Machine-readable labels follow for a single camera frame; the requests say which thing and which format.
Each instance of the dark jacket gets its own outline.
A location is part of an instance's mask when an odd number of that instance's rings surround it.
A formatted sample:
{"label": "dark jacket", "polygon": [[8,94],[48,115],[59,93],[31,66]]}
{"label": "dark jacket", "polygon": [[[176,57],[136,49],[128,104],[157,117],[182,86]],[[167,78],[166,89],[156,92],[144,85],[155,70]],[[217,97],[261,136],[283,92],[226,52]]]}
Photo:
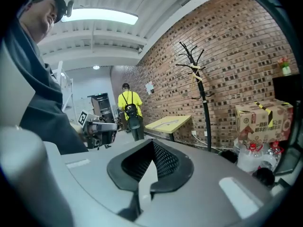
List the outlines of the dark jacket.
{"label": "dark jacket", "polygon": [[56,144],[61,155],[88,151],[61,110],[61,88],[52,79],[49,65],[44,64],[38,46],[17,19],[12,22],[4,40],[15,65],[36,92],[20,126],[36,133],[43,141]]}

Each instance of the white ceiling beam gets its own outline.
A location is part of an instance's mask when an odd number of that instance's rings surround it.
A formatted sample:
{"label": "white ceiling beam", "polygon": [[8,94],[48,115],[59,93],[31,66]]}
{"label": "white ceiling beam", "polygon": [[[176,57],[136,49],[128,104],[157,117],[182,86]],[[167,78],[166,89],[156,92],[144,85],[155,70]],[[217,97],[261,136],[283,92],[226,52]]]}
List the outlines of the white ceiling beam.
{"label": "white ceiling beam", "polygon": [[[107,39],[107,40],[118,40],[118,41],[126,41],[134,44],[146,45],[147,40],[144,38],[140,38],[134,35],[128,35],[120,32],[114,31],[104,31],[104,30],[95,30],[94,38],[99,39]],[[84,39],[91,39],[91,31],[89,30],[79,30],[66,32],[62,34],[51,35],[44,38],[39,44],[39,47],[44,47],[53,43],[60,43],[62,41],[78,41]]]}
{"label": "white ceiling beam", "polygon": [[95,46],[94,53],[91,53],[89,46],[86,48],[78,47],[43,56],[44,62],[54,66],[54,68],[57,67],[59,61],[63,61],[65,71],[94,65],[134,66],[140,59],[137,50],[115,46]]}
{"label": "white ceiling beam", "polygon": [[[128,63],[130,61],[136,61],[138,63],[141,58],[137,50],[117,46],[95,46],[93,53],[90,50],[90,46],[76,47],[49,53],[42,57],[44,62],[50,65],[57,64],[59,61],[63,61],[63,64],[65,64],[65,61],[87,61],[87,63],[83,64],[84,67],[91,66],[88,62],[90,58],[95,58],[94,63],[96,64],[97,62],[97,64],[102,66],[125,65],[123,60],[125,60],[125,63],[127,61]],[[109,64],[109,61],[112,61],[112,63],[114,63],[114,61],[120,61],[121,64]]]}
{"label": "white ceiling beam", "polygon": [[107,31],[108,20],[101,20],[101,30]]}
{"label": "white ceiling beam", "polygon": [[182,8],[176,11],[172,16],[170,16],[158,29],[157,31],[148,39],[148,43],[144,46],[140,56],[143,57],[149,49],[161,38],[161,36],[169,30],[175,23],[182,19],[186,14],[193,11],[195,8],[209,0],[191,0],[185,4]]}

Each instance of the yellow tape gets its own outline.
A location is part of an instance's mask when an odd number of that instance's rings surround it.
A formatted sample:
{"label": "yellow tape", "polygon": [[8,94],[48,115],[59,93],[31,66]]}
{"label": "yellow tape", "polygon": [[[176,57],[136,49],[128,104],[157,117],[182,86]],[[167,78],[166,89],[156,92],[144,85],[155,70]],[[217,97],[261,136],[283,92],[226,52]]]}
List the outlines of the yellow tape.
{"label": "yellow tape", "polygon": [[273,127],[273,112],[266,107],[264,107],[262,104],[255,102],[256,105],[259,106],[259,108],[265,110],[268,114],[268,127]]}

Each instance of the ceiling light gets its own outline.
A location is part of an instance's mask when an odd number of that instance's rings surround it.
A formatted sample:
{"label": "ceiling light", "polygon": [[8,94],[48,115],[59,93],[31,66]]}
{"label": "ceiling light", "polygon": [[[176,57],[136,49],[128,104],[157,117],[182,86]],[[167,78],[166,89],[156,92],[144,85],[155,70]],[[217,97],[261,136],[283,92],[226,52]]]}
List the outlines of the ceiling light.
{"label": "ceiling light", "polygon": [[110,10],[110,9],[83,8],[83,9],[73,9],[71,16],[70,17],[63,16],[61,21],[68,22],[68,21],[85,20],[85,19],[111,20],[111,21],[117,21],[121,23],[134,25],[138,20],[138,16],[116,11],[116,10]]}

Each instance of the man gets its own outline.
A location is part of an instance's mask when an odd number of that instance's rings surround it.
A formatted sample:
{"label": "man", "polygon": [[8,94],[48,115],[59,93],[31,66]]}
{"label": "man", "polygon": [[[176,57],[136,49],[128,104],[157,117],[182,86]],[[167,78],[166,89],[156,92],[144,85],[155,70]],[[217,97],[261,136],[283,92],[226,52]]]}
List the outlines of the man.
{"label": "man", "polygon": [[61,20],[65,10],[64,0],[35,0],[26,6],[19,21],[15,19],[11,23],[4,37],[15,65],[36,92],[20,126],[43,141],[56,144],[62,155],[88,150],[61,110],[60,86],[52,79],[51,69],[44,64],[37,43]]}
{"label": "man", "polygon": [[144,126],[143,126],[142,113],[141,113],[141,109],[140,109],[140,106],[142,105],[142,101],[137,93],[132,92],[129,89],[130,89],[129,84],[124,83],[122,85],[122,94],[120,94],[119,98],[118,98],[118,107],[122,111],[125,109],[126,105],[130,105],[132,103],[136,105],[139,127],[137,129],[132,129],[132,127],[130,125],[129,117],[127,116],[126,113],[125,113],[125,119],[127,120],[128,125],[132,131],[134,141],[143,140],[144,139]]}

